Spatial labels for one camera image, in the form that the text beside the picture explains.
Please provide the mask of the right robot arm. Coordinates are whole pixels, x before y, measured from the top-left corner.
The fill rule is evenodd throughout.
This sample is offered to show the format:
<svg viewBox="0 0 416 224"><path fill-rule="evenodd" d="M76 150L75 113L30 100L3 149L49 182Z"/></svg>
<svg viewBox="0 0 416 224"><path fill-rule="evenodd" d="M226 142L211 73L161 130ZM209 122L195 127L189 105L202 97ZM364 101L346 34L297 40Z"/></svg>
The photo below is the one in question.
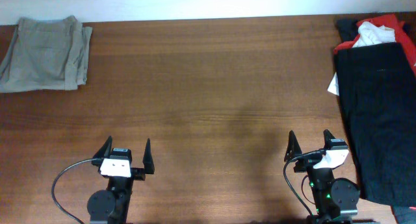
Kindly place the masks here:
<svg viewBox="0 0 416 224"><path fill-rule="evenodd" d="M323 135L323 148L303 153L295 133L289 132L283 177L308 211L308 223L352 223L352 217L358 214L360 189L351 180L336 179L333 175L333 170L344 164L349 154L348 145L343 139L335 138L328 129L324 130ZM316 214L312 213L287 177L287 167L291 163L294 164L295 173L305 173L309 180Z"/></svg>

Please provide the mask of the black shorts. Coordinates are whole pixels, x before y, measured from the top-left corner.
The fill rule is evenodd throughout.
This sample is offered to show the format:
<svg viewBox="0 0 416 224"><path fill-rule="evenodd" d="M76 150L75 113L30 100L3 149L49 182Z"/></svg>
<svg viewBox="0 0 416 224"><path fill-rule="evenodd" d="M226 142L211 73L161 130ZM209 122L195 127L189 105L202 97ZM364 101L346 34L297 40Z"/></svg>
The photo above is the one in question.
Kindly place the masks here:
<svg viewBox="0 0 416 224"><path fill-rule="evenodd" d="M415 206L415 75L402 46L343 49L334 64L363 198Z"/></svg>

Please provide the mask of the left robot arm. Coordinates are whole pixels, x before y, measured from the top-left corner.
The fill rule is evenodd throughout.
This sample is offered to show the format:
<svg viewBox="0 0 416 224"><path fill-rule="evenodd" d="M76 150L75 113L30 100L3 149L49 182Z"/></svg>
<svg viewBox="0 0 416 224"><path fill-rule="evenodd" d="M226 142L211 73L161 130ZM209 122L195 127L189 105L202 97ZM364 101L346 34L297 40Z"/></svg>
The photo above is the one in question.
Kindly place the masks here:
<svg viewBox="0 0 416 224"><path fill-rule="evenodd" d="M133 183L144 181L147 175L155 173L150 140L146 142L143 167L134 168L132 161L131 150L113 148L111 136L92 157L92 165L98 167L99 174L108 180L108 185L106 189L93 193L87 202L91 223L127 222Z"/></svg>

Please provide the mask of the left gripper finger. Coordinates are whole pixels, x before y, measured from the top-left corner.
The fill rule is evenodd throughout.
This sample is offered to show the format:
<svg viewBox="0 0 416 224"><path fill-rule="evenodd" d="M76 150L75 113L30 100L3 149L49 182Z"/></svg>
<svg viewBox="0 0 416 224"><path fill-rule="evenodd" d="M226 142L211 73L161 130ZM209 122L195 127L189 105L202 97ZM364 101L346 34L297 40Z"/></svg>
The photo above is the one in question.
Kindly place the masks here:
<svg viewBox="0 0 416 224"><path fill-rule="evenodd" d="M112 149L112 136L109 136L103 146L95 153L93 158L108 158Z"/></svg>
<svg viewBox="0 0 416 224"><path fill-rule="evenodd" d="M152 175L155 173L155 166L154 166L153 157L151 154L151 141L149 138L147 139L147 142L146 142L146 147L145 147L142 163L144 165L145 174Z"/></svg>

